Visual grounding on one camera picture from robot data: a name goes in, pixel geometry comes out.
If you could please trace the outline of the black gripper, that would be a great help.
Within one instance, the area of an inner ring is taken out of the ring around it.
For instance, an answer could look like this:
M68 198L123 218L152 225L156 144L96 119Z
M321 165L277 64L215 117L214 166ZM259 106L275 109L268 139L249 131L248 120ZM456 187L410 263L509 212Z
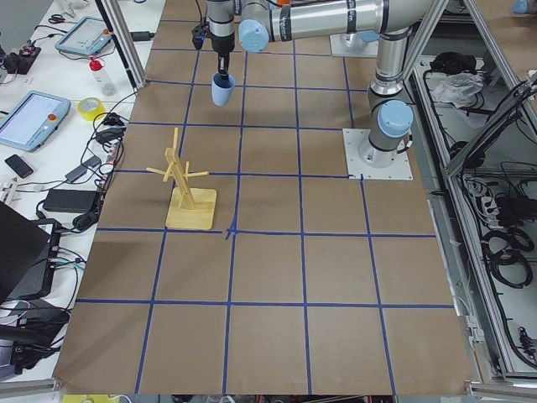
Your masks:
M234 50L234 34L218 36L210 32L211 47L218 54L217 72L222 80L229 80L230 54Z

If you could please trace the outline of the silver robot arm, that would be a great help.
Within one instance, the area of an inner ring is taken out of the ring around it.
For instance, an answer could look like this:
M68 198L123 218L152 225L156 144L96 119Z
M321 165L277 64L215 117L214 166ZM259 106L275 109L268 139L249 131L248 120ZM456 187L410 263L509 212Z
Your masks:
M378 105L409 100L411 32L431 8L430 1L207 1L193 40L216 53L216 105L244 86L248 135L280 129L306 141L347 126L375 128Z
M341 40L345 46L354 47L370 44L378 41L378 39L379 34L372 30L367 30L352 34L344 34Z

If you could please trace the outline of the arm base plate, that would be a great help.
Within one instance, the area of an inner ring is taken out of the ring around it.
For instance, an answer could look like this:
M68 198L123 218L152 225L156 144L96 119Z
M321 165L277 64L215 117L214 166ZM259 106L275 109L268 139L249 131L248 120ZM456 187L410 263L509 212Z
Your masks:
M379 34L361 31L355 34L333 34L330 36L331 53L340 57L376 58Z
M396 150L380 151L370 144L369 133L365 128L342 130L347 176L355 180L412 181L404 141Z

